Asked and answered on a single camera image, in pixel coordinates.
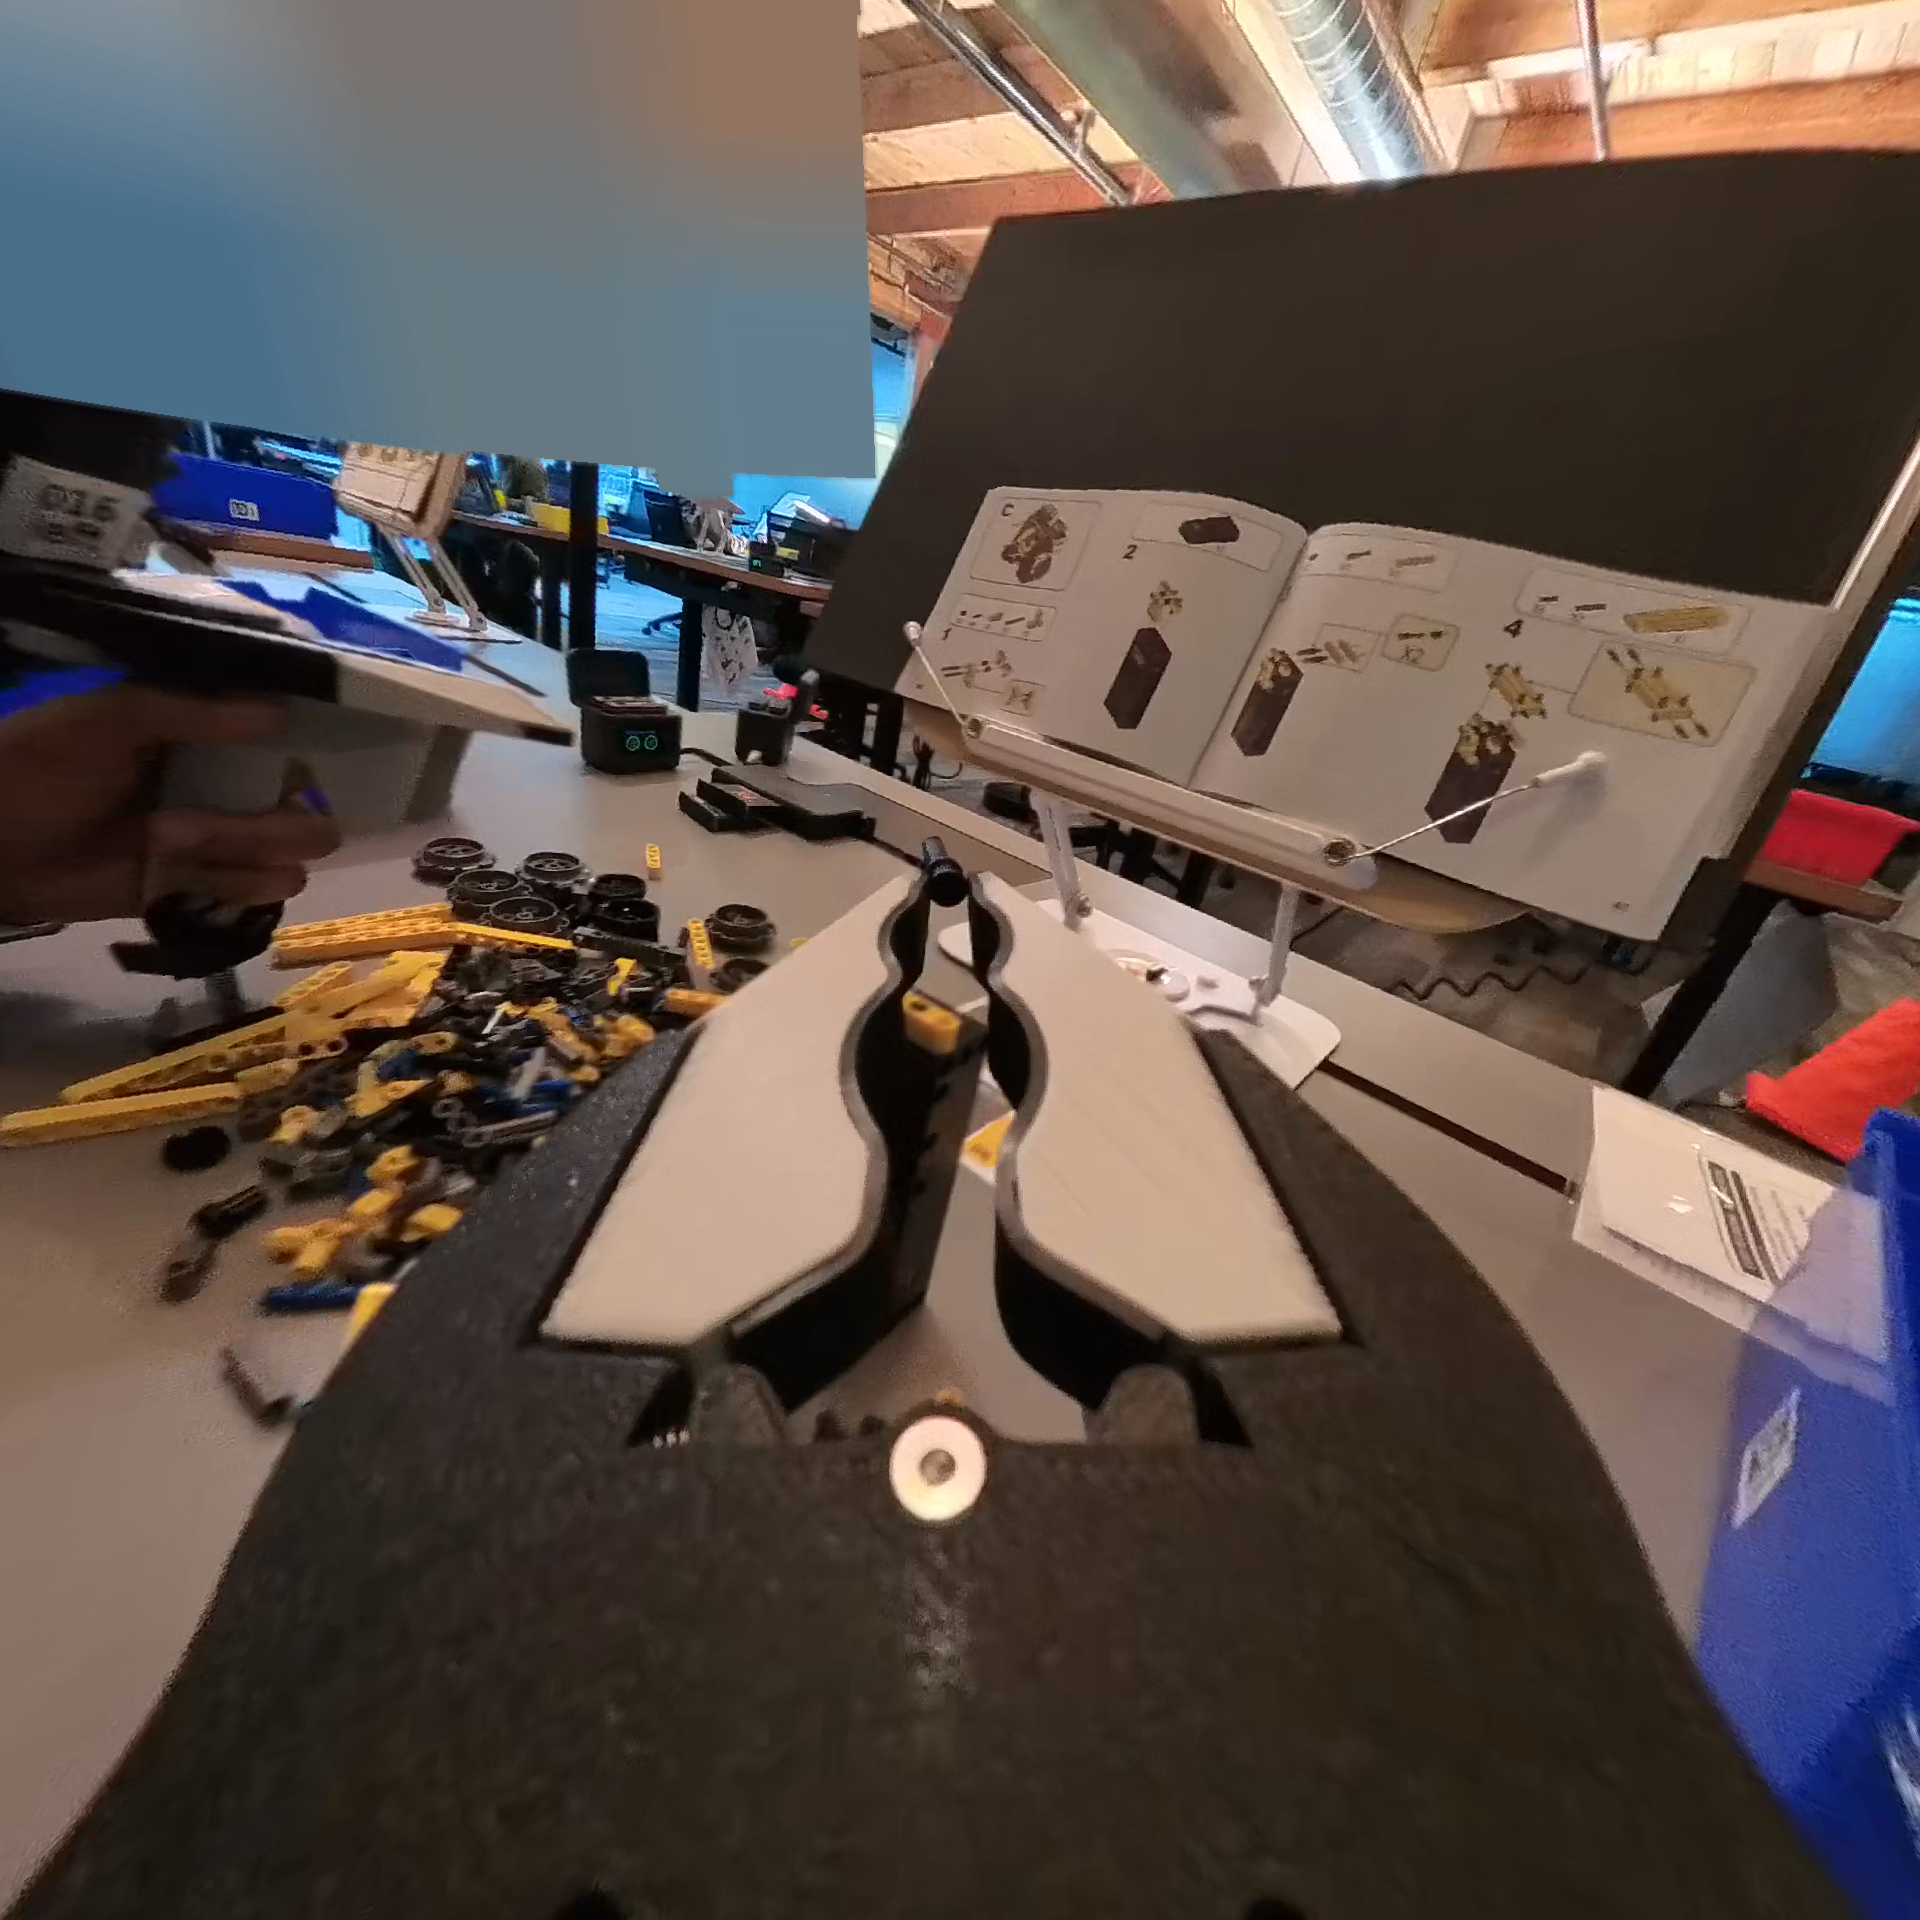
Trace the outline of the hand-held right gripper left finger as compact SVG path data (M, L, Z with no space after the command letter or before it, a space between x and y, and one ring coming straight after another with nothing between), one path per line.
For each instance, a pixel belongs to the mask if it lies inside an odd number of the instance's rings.
M921 878L898 874L687 1030L545 1339L743 1364L795 1410L887 1338L861 1278L885 1149L857 1049L926 936Z

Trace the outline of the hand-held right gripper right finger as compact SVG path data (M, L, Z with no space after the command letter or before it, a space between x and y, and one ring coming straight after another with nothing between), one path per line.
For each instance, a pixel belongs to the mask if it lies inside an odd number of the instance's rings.
M1215 1066L1265 1062L1010 883L972 883L972 968L1010 1113L994 1306L1087 1429L1243 1429L1229 1358L1340 1341L1338 1308Z

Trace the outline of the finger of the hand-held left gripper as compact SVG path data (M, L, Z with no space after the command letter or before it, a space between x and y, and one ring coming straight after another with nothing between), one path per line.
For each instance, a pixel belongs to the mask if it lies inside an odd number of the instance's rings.
M447 817L469 731L331 704L291 704L295 788L324 797L345 830Z
M335 656L333 702L354 713L395 723L518 737L553 747L573 746L573 726L559 723L534 693L489 673L447 673L387 656Z

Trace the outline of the pile of yellow black toy bricks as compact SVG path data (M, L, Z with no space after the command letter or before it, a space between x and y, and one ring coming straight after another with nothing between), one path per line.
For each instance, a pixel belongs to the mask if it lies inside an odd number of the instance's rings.
M175 1177L228 1177L185 1208L149 1290L190 1306L223 1265L247 1274L217 1364L260 1425L318 1395L289 1372L297 1325L353 1341L566 1116L783 954L779 933L761 960L454 944L417 920L430 889L278 929L268 960L293 980L269 1003L5 1113L6 1155L131 1138Z

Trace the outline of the person's left hand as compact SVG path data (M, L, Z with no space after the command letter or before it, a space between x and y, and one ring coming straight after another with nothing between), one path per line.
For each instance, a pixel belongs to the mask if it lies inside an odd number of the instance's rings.
M277 738L281 709L162 689L66 694L2 724L2 924L125 921L171 894L281 906L340 843L303 800L260 814L165 806L171 750Z

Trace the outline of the background blue bin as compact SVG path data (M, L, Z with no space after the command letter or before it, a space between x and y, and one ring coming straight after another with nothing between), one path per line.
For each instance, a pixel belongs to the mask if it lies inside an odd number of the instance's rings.
M156 514L222 526L242 534L333 544L339 505L322 480L295 469L257 466L180 450L151 492Z

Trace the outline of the black charging case green lights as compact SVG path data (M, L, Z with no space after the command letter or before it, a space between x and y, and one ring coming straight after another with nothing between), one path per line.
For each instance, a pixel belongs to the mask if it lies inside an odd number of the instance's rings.
M591 646L566 653L582 765L604 778L669 774L682 763L682 712L654 694L646 653Z

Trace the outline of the black toy block yellow top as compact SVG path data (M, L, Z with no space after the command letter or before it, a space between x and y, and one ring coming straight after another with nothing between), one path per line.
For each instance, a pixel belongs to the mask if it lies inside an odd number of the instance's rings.
M987 1026L905 990L861 1033L854 1083L885 1149L879 1228L861 1259L874 1331L924 1308L987 1058Z

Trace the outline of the background book stand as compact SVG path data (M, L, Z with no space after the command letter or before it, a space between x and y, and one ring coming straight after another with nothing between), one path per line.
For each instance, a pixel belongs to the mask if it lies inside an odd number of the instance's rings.
M362 518L423 596L409 617L431 632L483 638L489 622L453 568L443 534L466 477L462 452L343 444L331 493L340 513Z

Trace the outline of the background wooden desk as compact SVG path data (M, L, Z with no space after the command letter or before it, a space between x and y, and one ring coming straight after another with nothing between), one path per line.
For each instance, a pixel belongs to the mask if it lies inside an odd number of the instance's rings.
M508 514L451 517L465 529L498 541L530 544L537 554L537 636L550 650L566 651L571 644L591 650L596 644L596 572L588 572L582 636L573 638L569 626L569 590L575 561L586 544L573 541L569 529L546 529L537 521ZM807 642L809 626L826 610L829 585L790 580L754 572L746 561L721 558L692 547L660 544L628 534L598 534L596 550L628 574L637 585L665 593L678 608L682 638L676 666L669 677L674 704L686 712L702 707L703 640L702 608L764 620L774 638L774 656L788 658Z

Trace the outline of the flat black device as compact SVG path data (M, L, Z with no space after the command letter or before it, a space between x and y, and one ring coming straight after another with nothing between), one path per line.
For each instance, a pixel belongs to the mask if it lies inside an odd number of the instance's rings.
M708 832L788 832L811 845L878 838L874 792L802 781L757 763L714 768L678 800L686 817Z

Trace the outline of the white book stand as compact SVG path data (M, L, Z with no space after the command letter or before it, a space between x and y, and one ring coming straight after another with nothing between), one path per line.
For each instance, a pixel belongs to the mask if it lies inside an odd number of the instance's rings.
M1421 824L1366 845L1319 824L1204 795L1114 760L1071 750L998 717L962 716L921 646L921 626L908 622L903 638L914 661L905 690L914 723L940 750L955 750L961 761L980 773L1029 788L1061 920L1070 931L1079 931L1094 915L1075 867L1067 806L1147 830L1279 886L1265 969L1225 990L1193 980L1187 997L1173 1006L1193 1026L1229 1030L1259 1066L1291 1089L1324 1066L1338 1044L1332 1022L1290 1008L1283 998L1305 899L1348 906L1375 921L1423 933L1497 929L1524 915L1522 904L1406 861L1406 848L1433 841L1441 824Z

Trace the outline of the open instruction booklet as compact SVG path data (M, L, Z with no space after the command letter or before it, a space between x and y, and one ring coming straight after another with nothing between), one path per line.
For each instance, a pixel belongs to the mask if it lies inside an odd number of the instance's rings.
M895 689L1650 940L1835 640L1461 534L996 488Z

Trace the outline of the red cloth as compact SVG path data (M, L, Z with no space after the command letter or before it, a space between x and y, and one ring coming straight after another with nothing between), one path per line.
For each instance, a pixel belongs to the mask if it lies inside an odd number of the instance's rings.
M1917 835L1885 806L1794 788L1761 848L1761 861L1818 880L1865 886Z
M1779 1076L1743 1080L1743 1112L1818 1155L1851 1161L1868 1122L1917 1096L1917 1002L1898 998Z

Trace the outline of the blue plastic bin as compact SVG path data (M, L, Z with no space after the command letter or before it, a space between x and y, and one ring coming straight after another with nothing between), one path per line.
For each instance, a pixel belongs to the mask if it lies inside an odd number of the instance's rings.
M1697 1665L1861 1916L1917 1916L1917 1120L1743 1338Z

